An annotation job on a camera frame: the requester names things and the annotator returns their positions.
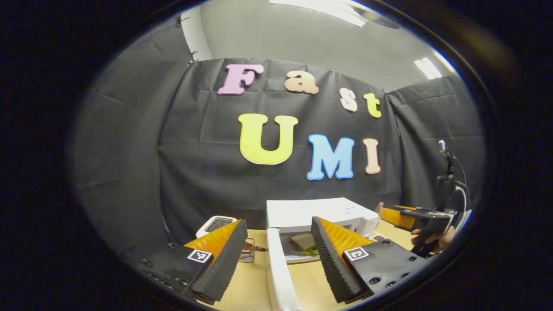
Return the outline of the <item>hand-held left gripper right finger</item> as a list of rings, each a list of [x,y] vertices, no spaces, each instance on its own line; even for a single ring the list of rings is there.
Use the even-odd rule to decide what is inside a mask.
[[[322,217],[311,220],[324,275],[338,303],[377,295],[427,262],[389,239],[372,241]]]

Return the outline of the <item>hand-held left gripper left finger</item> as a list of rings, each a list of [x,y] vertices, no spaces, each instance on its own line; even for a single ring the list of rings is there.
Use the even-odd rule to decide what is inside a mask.
[[[215,303],[229,287],[247,236],[246,220],[239,219],[187,244],[168,243],[142,255],[142,269],[178,295]]]

